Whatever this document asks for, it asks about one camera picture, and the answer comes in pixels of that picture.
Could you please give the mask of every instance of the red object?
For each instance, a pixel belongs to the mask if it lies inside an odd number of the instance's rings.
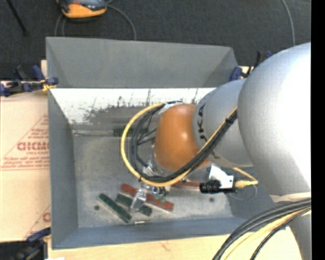
[[[120,192],[123,194],[128,194],[131,197],[134,197],[137,193],[137,189],[130,185],[122,184],[120,187]],[[169,201],[165,201],[164,203],[162,203],[160,199],[156,200],[154,195],[150,193],[147,194],[146,198],[147,198],[146,203],[152,204],[158,208],[161,208],[169,212],[173,210],[174,204]]]

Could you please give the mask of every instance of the blue clamp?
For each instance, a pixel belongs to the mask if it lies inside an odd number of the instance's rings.
[[[27,243],[30,245],[17,252],[14,256],[14,260],[31,260],[40,252],[42,252],[43,259],[46,259],[48,257],[48,250],[47,244],[43,238],[50,234],[51,230],[50,227],[48,227],[29,236],[27,238]]]
[[[0,84],[0,96],[8,97],[10,95],[32,92],[34,90],[48,89],[56,86],[59,83],[57,77],[45,78],[41,69],[38,66],[32,67],[32,73],[37,81],[22,82],[23,77],[26,78],[21,66],[18,66],[14,72],[14,79],[8,82],[6,86]]]
[[[241,74],[242,74],[242,68],[239,66],[235,66],[235,68],[231,72],[229,81],[234,81],[234,80],[240,79]]]

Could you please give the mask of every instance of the black cable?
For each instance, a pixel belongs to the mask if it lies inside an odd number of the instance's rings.
[[[170,180],[175,179],[176,177],[180,176],[181,174],[185,173],[188,171],[188,173],[191,173],[195,169],[199,167],[199,165],[206,160],[206,158],[211,154],[211,152],[214,150],[214,148],[217,146],[219,143],[220,139],[222,136],[225,134],[227,129],[231,126],[231,124],[235,121],[237,118],[237,111],[234,111],[230,117],[226,119],[224,122],[223,126],[218,130],[218,132],[215,134],[213,139],[208,143],[207,146],[205,146],[199,153],[191,159],[186,165],[184,165],[182,168],[179,170],[175,171],[172,174],[169,174],[165,177],[152,177],[149,175],[146,175],[140,171],[140,169],[137,166],[137,152],[138,152],[138,132],[140,132],[143,124],[153,115],[155,114],[159,109],[163,108],[165,105],[161,105],[160,107],[154,108],[146,115],[141,118],[141,120],[138,122],[136,128],[133,131],[132,138],[130,141],[130,146],[129,146],[129,154],[130,154],[130,161],[133,166],[133,168],[141,175],[141,177],[149,180],[149,181],[154,181],[156,183],[164,183]]]
[[[260,250],[262,249],[262,247],[274,236],[275,233],[277,233],[279,230],[281,230],[282,228],[284,228],[285,226],[287,226],[289,223],[291,223],[293,220],[295,220],[296,218],[301,217],[302,215],[304,215],[305,213],[307,213],[308,211],[311,210],[311,207],[307,208],[306,210],[303,210],[301,213],[291,217],[290,219],[288,219],[286,222],[284,222],[282,225],[274,228],[260,243],[260,245],[256,248],[256,250],[254,251],[254,253],[252,254],[250,260],[255,260],[255,258],[257,257],[257,255],[259,254]]]
[[[6,1],[7,1],[8,5],[9,5],[9,7],[10,7],[12,13],[13,13],[13,15],[15,16],[15,18],[16,18],[19,26],[21,27],[21,29],[23,31],[23,36],[29,36],[30,33],[26,29],[26,27],[24,26],[24,23],[23,23],[22,19],[20,18],[20,16],[19,16],[19,14],[18,14],[15,6],[13,5],[12,1],[11,0],[6,0]]]
[[[238,228],[236,228],[236,230],[232,233],[235,234],[237,231],[245,228],[246,226],[253,224],[255,222],[257,222],[258,220],[264,218],[264,217],[268,217],[270,215],[273,215],[275,213],[279,213],[279,212],[284,212],[284,211],[289,211],[291,209],[293,209],[295,206],[300,206],[300,205],[308,205],[308,203],[310,203],[310,199],[304,199],[304,200],[300,200],[297,202],[293,202],[293,203],[286,203],[283,205],[279,205],[277,207],[268,209],[252,218],[250,218],[249,220],[245,221],[243,224],[241,224]]]
[[[225,251],[241,236],[248,233],[249,231],[264,225],[271,223],[279,218],[282,218],[288,214],[294,213],[299,210],[306,209],[308,207],[311,207],[311,199],[305,199],[302,201],[297,201],[293,203],[289,203],[287,205],[280,205],[276,208],[267,210],[247,222],[240,225],[225,241],[225,243],[222,245],[222,247],[217,251],[214,258],[212,260],[220,260],[220,258],[223,256]]]

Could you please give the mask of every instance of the cable bundle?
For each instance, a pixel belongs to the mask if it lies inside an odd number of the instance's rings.
[[[167,176],[149,176],[144,174],[141,169],[138,167],[138,162],[141,163],[143,166],[146,166],[146,163],[139,157],[137,154],[138,150],[138,143],[142,141],[140,138],[139,132],[141,132],[143,125],[148,121],[148,124],[151,122],[152,116],[159,111],[160,109],[164,108],[165,105],[171,105],[180,101],[172,101],[167,103],[159,103],[155,105],[151,105],[138,114],[136,114],[127,126],[124,129],[122,138],[121,138],[121,155],[124,160],[125,165],[127,168],[140,180],[143,182],[150,184],[156,187],[164,187],[172,185],[180,180],[182,180],[185,176],[189,173],[197,169],[197,167],[211,154],[215,146],[219,143],[222,136],[225,134],[227,129],[231,126],[231,124],[237,118],[237,109],[235,108],[227,118],[222,122],[222,124],[218,127],[218,129],[214,132],[214,134],[209,138],[209,140],[204,144],[204,146],[200,149],[197,155],[191,159],[186,165],[181,167],[176,172],[169,174]],[[137,123],[136,128],[133,130],[133,135],[129,145],[129,155],[130,161],[127,159],[125,154],[125,139],[128,134],[129,129],[131,126],[140,118],[140,121]]]
[[[225,241],[222,247],[218,250],[213,260],[230,259],[244,244],[253,241],[259,237],[266,236],[256,248],[250,260],[254,260],[264,244],[280,229],[287,226],[294,219],[306,215],[311,211],[311,199],[305,199],[293,203],[277,206],[267,210],[243,223],[238,227]],[[257,230],[249,236],[244,237],[246,233]],[[242,240],[237,244],[226,256],[228,249],[238,240]]]

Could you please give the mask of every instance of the yellow cable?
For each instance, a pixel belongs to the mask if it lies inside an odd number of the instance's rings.
[[[284,217],[277,219],[271,223],[269,223],[268,225],[264,226],[263,228],[261,228],[260,230],[246,236],[245,238],[243,238],[224,258],[224,260],[228,260],[231,259],[231,257],[233,257],[236,253],[238,253],[238,251],[244,246],[250,246],[251,243],[253,243],[254,241],[256,241],[257,239],[259,239],[259,237],[266,237],[273,229],[281,226],[282,224],[284,224],[288,219],[300,214],[302,211],[304,211],[305,209],[302,210],[298,210],[296,212],[293,212],[291,214],[287,214]],[[307,213],[305,213],[303,216],[306,216],[308,214],[311,213],[311,210],[308,211]]]
[[[125,163],[125,165],[127,166],[127,168],[131,171],[131,173],[133,175],[135,175],[137,178],[141,179],[143,182],[150,184],[152,186],[155,187],[166,187],[166,186],[170,186],[180,180],[182,180],[186,175],[188,175],[189,171],[186,171],[184,173],[182,173],[181,175],[177,176],[176,178],[169,180],[167,182],[162,182],[162,183],[158,183],[158,182],[154,182],[154,181],[150,181],[148,179],[143,178],[134,168],[133,166],[130,164],[128,158],[126,157],[126,153],[125,153],[125,138],[128,134],[129,129],[131,128],[132,124],[135,123],[135,121],[142,116],[143,114],[145,114],[146,112],[150,111],[151,109],[157,108],[159,106],[164,105],[165,103],[158,103],[158,104],[154,104],[151,105],[147,108],[144,108],[143,110],[141,110],[140,112],[138,112],[135,116],[132,117],[132,119],[129,121],[129,123],[126,125],[124,131],[123,131],[123,135],[121,137],[121,141],[120,141],[120,152],[121,152],[121,156],[123,158],[123,161]],[[228,115],[231,116],[235,111],[237,110],[237,108],[235,108],[234,110],[232,110],[232,112]],[[226,120],[224,120],[222,122],[222,124],[218,127],[218,129],[212,134],[212,136],[208,139],[208,141],[204,144],[204,146],[199,150],[199,152],[208,145],[208,143],[214,138],[214,136],[216,135],[216,133],[224,126]]]
[[[247,187],[247,186],[251,186],[251,185],[258,185],[259,184],[259,181],[251,176],[249,173],[241,170],[240,168],[238,167],[233,167],[232,168],[234,171],[237,171],[238,173],[241,173],[242,175],[248,177],[249,179],[251,179],[252,181],[246,181],[246,180],[240,180],[240,181],[237,181],[235,182],[235,187],[236,188],[244,188],[244,187]]]

